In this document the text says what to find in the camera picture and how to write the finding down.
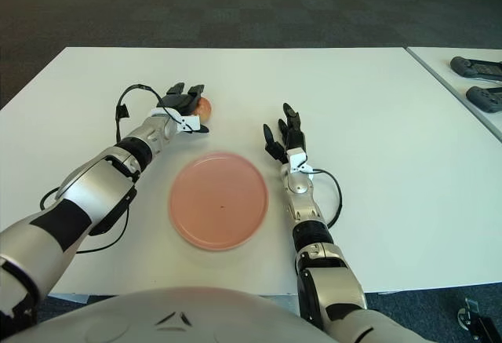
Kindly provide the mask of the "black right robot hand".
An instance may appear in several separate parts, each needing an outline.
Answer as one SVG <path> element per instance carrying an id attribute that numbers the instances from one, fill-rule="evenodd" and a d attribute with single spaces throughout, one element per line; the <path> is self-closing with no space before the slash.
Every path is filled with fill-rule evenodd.
<path id="1" fill-rule="evenodd" d="M 287 103 L 282 105 L 282 109 L 286 116 L 285 121 L 278 120 L 282 144 L 274 139 L 270 127 L 263 124 L 265 151 L 286 166 L 287 173 L 303 173 L 312 179 L 314 170 L 307 164 L 306 140 L 301 130 L 300 114 Z"/>

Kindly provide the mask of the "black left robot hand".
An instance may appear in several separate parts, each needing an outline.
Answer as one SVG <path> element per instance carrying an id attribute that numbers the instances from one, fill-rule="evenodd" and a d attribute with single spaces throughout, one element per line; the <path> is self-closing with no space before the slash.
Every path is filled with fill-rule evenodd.
<path id="1" fill-rule="evenodd" d="M 184 86 L 183 82 L 172 86 L 151 110 L 150 116 L 169 118 L 177 133 L 209 133 L 209 128 L 202 124 L 201 115 L 195 113 L 205 86 L 192 86 L 186 93 Z"/>

